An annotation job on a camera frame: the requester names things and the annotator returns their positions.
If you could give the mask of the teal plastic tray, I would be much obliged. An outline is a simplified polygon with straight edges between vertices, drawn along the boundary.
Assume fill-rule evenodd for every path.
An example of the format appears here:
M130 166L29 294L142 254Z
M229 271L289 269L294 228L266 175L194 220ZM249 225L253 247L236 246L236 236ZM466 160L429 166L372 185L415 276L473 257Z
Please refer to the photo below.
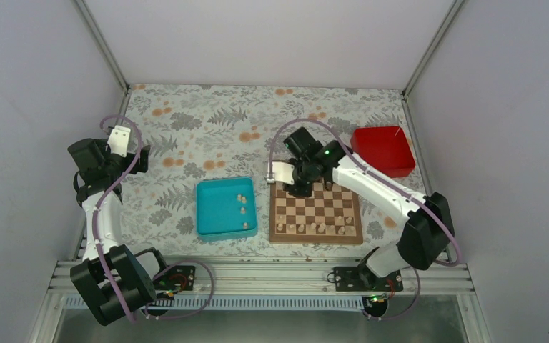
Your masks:
M257 234L254 183L249 177L204 180L196 185L196 228L203 242L250 238ZM247 203L237 201L237 195ZM241 215L241 208L247 213ZM244 223L249 229L243 230Z

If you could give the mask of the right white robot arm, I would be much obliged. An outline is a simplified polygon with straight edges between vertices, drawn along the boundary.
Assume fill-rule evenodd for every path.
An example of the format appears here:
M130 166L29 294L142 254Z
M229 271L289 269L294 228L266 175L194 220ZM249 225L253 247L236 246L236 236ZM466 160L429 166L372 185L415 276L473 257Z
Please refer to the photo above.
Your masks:
M449 203L442 194L426 195L404 187L371 167L338 136L322 144L302 126L283 143L292 158L275 161L270 157L267 182L283 183L295 197L309 196L317 181L331 182L353 191L401 225L399 239L374 248L361 260L358 279L364 289L379 289L389 274L401 269L426 270L439 262L448 245L459 248Z

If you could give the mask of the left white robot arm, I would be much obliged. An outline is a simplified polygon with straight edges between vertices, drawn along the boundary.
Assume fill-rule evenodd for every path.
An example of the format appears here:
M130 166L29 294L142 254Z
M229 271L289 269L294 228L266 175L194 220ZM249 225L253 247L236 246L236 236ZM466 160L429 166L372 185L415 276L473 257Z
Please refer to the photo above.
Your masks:
M94 318L107 326L154 300L155 289L170 280L170 269L158 253L141 263L122 241L122 187L117 180L125 171L147 172L150 148L129 153L123 141L82 139L68 152L79 169L75 177L83 181L74 189L87 220L86 250L70 277Z

